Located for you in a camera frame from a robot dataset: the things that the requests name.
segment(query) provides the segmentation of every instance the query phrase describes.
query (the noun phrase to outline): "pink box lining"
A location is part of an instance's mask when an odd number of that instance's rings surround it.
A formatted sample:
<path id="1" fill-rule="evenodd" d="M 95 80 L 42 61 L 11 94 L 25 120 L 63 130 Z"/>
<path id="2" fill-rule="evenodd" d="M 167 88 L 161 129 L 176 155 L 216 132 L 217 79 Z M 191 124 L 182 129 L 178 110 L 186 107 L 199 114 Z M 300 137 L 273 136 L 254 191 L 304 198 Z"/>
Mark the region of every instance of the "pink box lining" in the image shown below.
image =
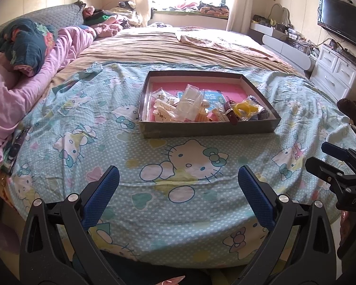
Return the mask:
<path id="1" fill-rule="evenodd" d="M 232 83 L 220 83 L 220 82 L 153 82 L 152 91 L 156 91 L 160 88 L 166 92 L 177 96 L 178 92 L 183 92 L 186 89 L 186 86 L 190 84 L 195 87 L 198 87 L 201 90 L 213 90 L 220 91 L 227 101 L 233 100 L 236 103 L 244 101 L 248 96 L 246 92 L 240 87 L 240 85 Z M 150 108 L 149 117 L 151 122 L 155 122 L 155 117 L 153 115 L 153 106 Z"/>

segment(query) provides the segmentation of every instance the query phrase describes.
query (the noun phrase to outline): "drawer handle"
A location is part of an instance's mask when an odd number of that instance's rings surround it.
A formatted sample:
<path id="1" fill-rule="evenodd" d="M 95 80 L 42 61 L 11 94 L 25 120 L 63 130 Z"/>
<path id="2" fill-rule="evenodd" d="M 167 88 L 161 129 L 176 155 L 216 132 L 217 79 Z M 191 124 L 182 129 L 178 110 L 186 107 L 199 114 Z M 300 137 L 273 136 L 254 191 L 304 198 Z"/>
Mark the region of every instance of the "drawer handle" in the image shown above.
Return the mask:
<path id="1" fill-rule="evenodd" d="M 333 83 L 332 81 L 330 81 L 330 80 L 328 80 L 333 86 L 335 86 L 335 83 Z"/>

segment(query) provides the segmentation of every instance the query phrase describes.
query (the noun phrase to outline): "polka dot fabric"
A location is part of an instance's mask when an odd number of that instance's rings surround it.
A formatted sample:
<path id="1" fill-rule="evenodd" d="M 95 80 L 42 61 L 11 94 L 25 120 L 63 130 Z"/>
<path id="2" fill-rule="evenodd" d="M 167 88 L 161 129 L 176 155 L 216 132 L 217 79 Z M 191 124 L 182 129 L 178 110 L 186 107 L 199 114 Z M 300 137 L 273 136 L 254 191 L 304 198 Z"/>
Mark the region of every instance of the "polka dot fabric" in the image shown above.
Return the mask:
<path id="1" fill-rule="evenodd" d="M 244 74 L 282 120 L 270 134 L 143 139 L 137 112 L 145 77 L 171 69 Z M 348 121 L 307 79 L 281 72 L 94 63 L 55 87 L 20 123 L 17 132 L 31 130 L 9 180 L 10 194 L 26 218 L 35 197 L 61 201 L 115 165 L 120 185 L 89 231 L 99 248 L 156 265 L 242 265 L 267 230 L 238 186 L 239 167 L 248 164 L 276 193 L 300 203 L 321 200 L 332 222 L 336 198 L 304 163 L 315 156 L 350 173 L 320 148 L 329 141 L 356 150 Z"/>

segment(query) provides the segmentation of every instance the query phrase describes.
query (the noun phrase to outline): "cardboard box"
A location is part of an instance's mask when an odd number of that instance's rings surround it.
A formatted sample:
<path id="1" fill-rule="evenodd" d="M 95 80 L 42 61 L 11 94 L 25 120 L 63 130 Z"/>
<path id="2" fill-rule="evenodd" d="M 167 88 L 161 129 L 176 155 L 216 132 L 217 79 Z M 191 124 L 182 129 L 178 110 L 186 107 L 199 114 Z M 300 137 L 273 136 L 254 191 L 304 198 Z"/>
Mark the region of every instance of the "cardboard box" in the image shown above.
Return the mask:
<path id="1" fill-rule="evenodd" d="M 270 113 L 266 120 L 230 122 L 155 122 L 152 117 L 154 100 L 150 94 L 163 88 L 171 94 L 184 91 L 187 84 L 200 89 L 220 91 L 226 98 L 241 102 L 248 95 L 257 98 Z M 151 71 L 140 97 L 139 123 L 144 138 L 193 137 L 235 134 L 271 133 L 281 117 L 261 92 L 244 75 L 207 71 Z"/>

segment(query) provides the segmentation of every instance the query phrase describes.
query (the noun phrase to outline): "television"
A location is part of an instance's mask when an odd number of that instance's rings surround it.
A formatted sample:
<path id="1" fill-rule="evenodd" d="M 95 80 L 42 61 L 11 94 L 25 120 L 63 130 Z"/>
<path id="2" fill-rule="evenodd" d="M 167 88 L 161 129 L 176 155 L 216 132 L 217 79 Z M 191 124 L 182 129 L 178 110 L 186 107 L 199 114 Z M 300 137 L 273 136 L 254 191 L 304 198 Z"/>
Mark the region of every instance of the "television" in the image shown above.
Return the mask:
<path id="1" fill-rule="evenodd" d="M 356 46 L 356 6 L 341 0 L 319 0 L 318 25 Z"/>

